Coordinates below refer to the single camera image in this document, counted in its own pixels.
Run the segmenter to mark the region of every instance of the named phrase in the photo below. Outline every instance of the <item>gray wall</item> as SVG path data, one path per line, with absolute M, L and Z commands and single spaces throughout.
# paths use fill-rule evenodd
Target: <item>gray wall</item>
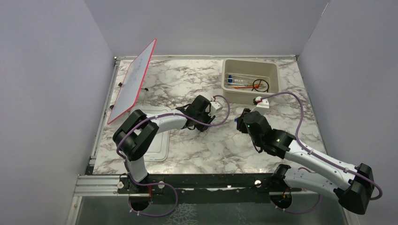
M 0 224 L 64 224 L 113 55 L 83 0 L 2 0 L 0 28 Z
M 112 53 L 300 54 L 329 0 L 85 0 Z
M 370 165 L 384 191 L 362 225 L 398 224 L 397 11 L 396 0 L 332 0 L 298 59 L 328 153 Z

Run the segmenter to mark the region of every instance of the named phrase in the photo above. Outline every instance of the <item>white marble surface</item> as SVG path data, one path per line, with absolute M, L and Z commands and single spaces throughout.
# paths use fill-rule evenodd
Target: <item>white marble surface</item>
M 304 122 L 299 137 L 311 147 L 325 152 L 314 114 L 295 59 L 266 60 L 279 64 L 281 90 L 297 94 L 305 109 Z M 114 104 L 117 84 L 126 74 L 131 60 L 122 60 L 117 74 L 115 88 L 110 104 Z M 197 95 L 210 98 L 222 94 L 222 60 L 152 60 L 143 87 L 149 89 L 145 105 L 168 106 L 175 108 L 192 102 Z M 142 104 L 143 94 L 137 104 Z M 274 97 L 271 109 L 265 115 L 272 128 L 282 129 L 294 134 L 299 122 L 299 105 L 289 95 Z M 149 173 L 272 173 L 280 163 L 292 164 L 287 160 L 257 153 L 249 135 L 236 130 L 234 119 L 244 108 L 253 105 L 231 104 L 228 120 L 218 126 L 210 127 L 201 133 L 197 130 L 173 130 L 170 132 L 168 158 L 163 162 L 146 162 Z M 221 121 L 226 107 L 217 115 L 213 123 Z M 116 154 L 112 136 L 128 115 L 124 115 L 110 125 L 105 125 L 94 174 L 121 174 L 125 172 L 122 159 Z

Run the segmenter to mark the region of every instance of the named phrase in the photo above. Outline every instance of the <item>beige bin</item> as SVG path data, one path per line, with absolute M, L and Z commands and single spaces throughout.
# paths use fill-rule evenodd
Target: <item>beige bin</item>
M 251 89 L 229 88 L 228 74 L 247 77 L 248 81 L 263 79 L 269 83 L 268 92 L 251 91 Z M 273 62 L 253 60 L 226 59 L 222 64 L 221 87 L 224 96 L 232 103 L 253 105 L 253 99 L 258 96 L 269 96 L 280 92 L 279 67 Z

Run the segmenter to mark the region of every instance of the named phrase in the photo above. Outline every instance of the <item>whiteboard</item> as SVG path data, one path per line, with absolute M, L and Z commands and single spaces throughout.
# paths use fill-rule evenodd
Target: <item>whiteboard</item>
M 115 121 L 125 112 L 129 111 L 137 102 L 138 94 L 144 81 L 146 70 L 151 61 L 156 39 L 154 39 L 144 51 L 131 62 L 124 77 L 122 87 L 117 94 L 115 105 L 108 118 L 108 124 Z

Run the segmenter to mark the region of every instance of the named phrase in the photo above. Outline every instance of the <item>table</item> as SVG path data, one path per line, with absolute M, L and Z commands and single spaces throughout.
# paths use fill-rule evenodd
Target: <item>table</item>
M 304 104 L 304 121 L 299 137 L 311 147 L 324 152 L 325 148 L 319 133 L 311 104 L 301 78 L 295 58 L 267 59 L 279 65 L 281 90 L 288 90 L 300 97 Z M 110 105 L 113 105 L 119 91 L 118 83 L 123 81 L 132 60 L 122 60 L 117 72 Z M 149 91 L 144 105 L 167 106 L 175 108 L 193 101 L 197 95 L 210 99 L 213 95 L 222 95 L 221 71 L 223 59 L 164 59 L 151 60 L 143 88 Z M 137 104 L 142 104 L 143 95 Z M 205 132 L 197 130 L 173 130 L 170 132 L 168 157 L 163 162 L 146 162 L 149 173 L 272 173 L 280 163 L 293 162 L 273 157 L 266 153 L 257 153 L 249 135 L 236 130 L 234 119 L 244 108 L 253 105 L 231 104 L 228 120 Z M 225 117 L 226 107 L 216 116 L 213 123 Z M 265 115 L 272 128 L 295 133 L 299 122 L 299 104 L 290 95 L 273 97 L 270 110 Z M 93 174 L 121 174 L 125 172 L 122 159 L 116 154 L 116 145 L 112 136 L 128 117 L 128 113 L 104 126 L 98 144 L 98 154 Z

